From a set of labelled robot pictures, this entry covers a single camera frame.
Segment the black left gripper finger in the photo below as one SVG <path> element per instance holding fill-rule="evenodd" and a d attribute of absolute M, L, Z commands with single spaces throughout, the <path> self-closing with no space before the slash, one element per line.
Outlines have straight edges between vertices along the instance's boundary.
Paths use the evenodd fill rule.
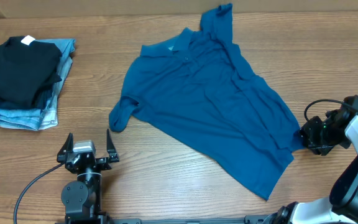
<path fill-rule="evenodd" d="M 73 149 L 73 134 L 69 133 L 68 137 L 63 144 L 62 148 L 59 150 L 58 155 L 64 156 L 67 152 L 70 152 Z"/>
<path fill-rule="evenodd" d="M 106 150 L 110 158 L 117 158 L 117 151 L 113 144 L 110 131 L 106 130 Z"/>

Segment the blue polo shirt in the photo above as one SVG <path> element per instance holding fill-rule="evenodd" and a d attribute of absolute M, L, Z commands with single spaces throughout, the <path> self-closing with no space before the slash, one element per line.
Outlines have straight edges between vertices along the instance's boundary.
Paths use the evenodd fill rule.
<path fill-rule="evenodd" d="M 264 200 L 302 147 L 294 114 L 233 41 L 232 4 L 204 13 L 198 31 L 141 48 L 111 130 L 123 131 L 130 117 L 206 154 Z"/>

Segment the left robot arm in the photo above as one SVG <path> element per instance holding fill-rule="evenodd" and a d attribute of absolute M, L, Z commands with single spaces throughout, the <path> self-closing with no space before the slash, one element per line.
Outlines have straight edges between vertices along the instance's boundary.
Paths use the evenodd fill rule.
<path fill-rule="evenodd" d="M 109 130 L 106 131 L 106 151 L 107 157 L 97 158 L 94 142 L 74 142 L 72 133 L 59 150 L 57 162 L 76 175 L 76 180 L 66 184 L 61 192 L 65 223 L 112 223 L 112 218 L 101 208 L 101 173 L 119 162 Z"/>

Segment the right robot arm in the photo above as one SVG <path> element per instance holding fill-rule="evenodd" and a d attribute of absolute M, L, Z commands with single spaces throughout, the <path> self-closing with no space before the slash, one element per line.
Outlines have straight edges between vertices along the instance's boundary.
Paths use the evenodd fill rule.
<path fill-rule="evenodd" d="M 326 119 L 307 119 L 299 130 L 304 147 L 325 156 L 335 146 L 353 146 L 357 155 L 341 174 L 328 197 L 312 202 L 293 202 L 266 216 L 264 223 L 358 223 L 358 95 L 340 101 L 341 107 L 326 112 Z"/>

